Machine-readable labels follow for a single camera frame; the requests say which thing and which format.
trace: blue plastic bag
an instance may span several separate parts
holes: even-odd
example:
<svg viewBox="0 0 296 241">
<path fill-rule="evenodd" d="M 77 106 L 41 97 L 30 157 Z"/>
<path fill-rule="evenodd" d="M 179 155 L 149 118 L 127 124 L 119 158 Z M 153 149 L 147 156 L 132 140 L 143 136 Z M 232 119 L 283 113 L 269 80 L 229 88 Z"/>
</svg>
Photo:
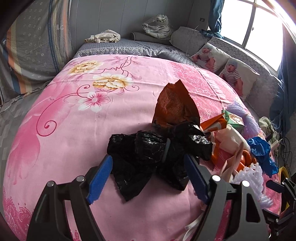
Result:
<svg viewBox="0 0 296 241">
<path fill-rule="evenodd" d="M 262 171 L 264 171 L 270 178 L 272 175 L 279 172 L 279 168 L 275 162 L 269 157 L 270 145 L 266 140 L 260 137 L 254 137 L 247 140 L 251 148 L 252 154 L 256 157 L 259 162 Z"/>
</svg>

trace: striped blanket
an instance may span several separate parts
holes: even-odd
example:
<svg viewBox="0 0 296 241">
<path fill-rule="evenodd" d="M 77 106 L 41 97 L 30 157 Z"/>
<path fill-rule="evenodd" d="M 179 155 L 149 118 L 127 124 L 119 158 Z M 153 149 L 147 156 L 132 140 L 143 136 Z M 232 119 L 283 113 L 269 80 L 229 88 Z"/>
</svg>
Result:
<svg viewBox="0 0 296 241">
<path fill-rule="evenodd" d="M 0 42 L 1 102 L 43 89 L 73 55 L 69 0 L 34 1 Z"/>
</svg>

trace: bed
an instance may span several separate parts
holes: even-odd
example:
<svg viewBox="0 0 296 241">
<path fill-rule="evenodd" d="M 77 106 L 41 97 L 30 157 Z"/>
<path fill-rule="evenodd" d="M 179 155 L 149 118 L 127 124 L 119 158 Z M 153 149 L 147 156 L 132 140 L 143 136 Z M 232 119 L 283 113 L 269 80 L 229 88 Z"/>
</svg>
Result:
<svg viewBox="0 0 296 241">
<path fill-rule="evenodd" d="M 181 79 L 194 100 L 201 121 L 240 101 L 217 75 L 173 61 L 135 55 L 90 55 L 71 60 L 44 89 L 22 121 L 8 156 L 3 207 L 10 228 L 23 241 L 37 200 L 49 180 L 66 183 L 100 163 L 112 134 L 151 129 L 157 98 L 167 83 Z M 217 173 L 227 153 L 219 154 Z M 272 176 L 278 181 L 278 175 Z M 281 197 L 266 188 L 279 214 Z M 70 203 L 70 229 L 80 240 Z M 111 175 L 93 215 L 109 241 L 179 240 L 184 227 L 201 213 L 201 202 L 189 183 L 180 192 L 152 177 L 142 192 L 125 202 Z M 223 238 L 229 207 L 224 210 L 216 240 Z"/>
<path fill-rule="evenodd" d="M 186 57 L 185 53 L 173 46 L 128 39 L 121 39 L 118 43 L 83 44 L 76 53 L 75 58 L 96 54 L 141 55 L 169 59 L 175 62 L 197 66 Z M 29 95 L 26 94 L 23 98 L 19 96 L 5 103 L 0 109 L 0 158 L 2 157 L 0 164 L 1 186 L 3 184 L 6 161 L 12 141 L 23 118 L 41 92 L 42 90 Z M 2 198 L 0 198 L 0 212 L 3 214 Z"/>
</svg>

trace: striped shirt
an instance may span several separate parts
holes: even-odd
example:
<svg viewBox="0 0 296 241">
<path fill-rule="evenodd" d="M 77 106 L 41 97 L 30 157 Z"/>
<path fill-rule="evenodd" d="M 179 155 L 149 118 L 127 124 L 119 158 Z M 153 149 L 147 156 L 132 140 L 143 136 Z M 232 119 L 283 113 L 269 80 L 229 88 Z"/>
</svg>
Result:
<svg viewBox="0 0 296 241">
<path fill-rule="evenodd" d="M 200 52 L 198 55 L 200 57 L 200 60 L 201 61 L 204 61 L 204 62 L 207 61 L 207 60 L 209 60 L 210 58 L 214 58 L 214 56 L 211 53 L 211 51 L 209 51 L 207 53 Z"/>
<path fill-rule="evenodd" d="M 233 72 L 228 72 L 226 69 L 223 69 L 222 74 L 227 83 L 229 83 L 232 87 L 235 87 L 237 79 L 240 78 L 239 73 L 234 70 Z"/>
</svg>

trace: pillow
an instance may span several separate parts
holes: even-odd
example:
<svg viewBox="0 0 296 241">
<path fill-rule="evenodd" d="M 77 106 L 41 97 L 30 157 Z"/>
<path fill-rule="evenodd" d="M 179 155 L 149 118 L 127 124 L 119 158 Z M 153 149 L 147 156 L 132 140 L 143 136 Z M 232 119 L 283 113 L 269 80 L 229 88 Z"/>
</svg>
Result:
<svg viewBox="0 0 296 241">
<path fill-rule="evenodd" d="M 170 43 L 177 49 L 180 49 L 189 55 L 193 55 L 209 40 L 210 38 L 204 37 L 197 30 L 180 27 L 172 33 Z"/>
<path fill-rule="evenodd" d="M 259 75 L 244 62 L 236 58 L 230 58 L 219 77 L 224 79 L 244 101 Z"/>
<path fill-rule="evenodd" d="M 209 43 L 206 43 L 196 54 L 190 57 L 199 66 L 213 73 L 225 65 L 229 58 L 229 54 Z"/>
<path fill-rule="evenodd" d="M 160 53 L 159 58 L 171 60 L 177 63 L 189 64 L 194 67 L 199 67 L 196 63 L 186 57 L 185 53 L 179 51 L 163 52 Z"/>
<path fill-rule="evenodd" d="M 171 45 L 169 40 L 164 40 L 164 39 L 157 39 L 154 38 L 146 33 L 141 33 L 141 32 L 132 32 L 130 35 L 131 40 L 136 40 L 136 41 L 143 41 L 143 42 L 150 42 L 150 43 L 157 43 L 157 44 L 164 44 L 164 45 Z"/>
</svg>

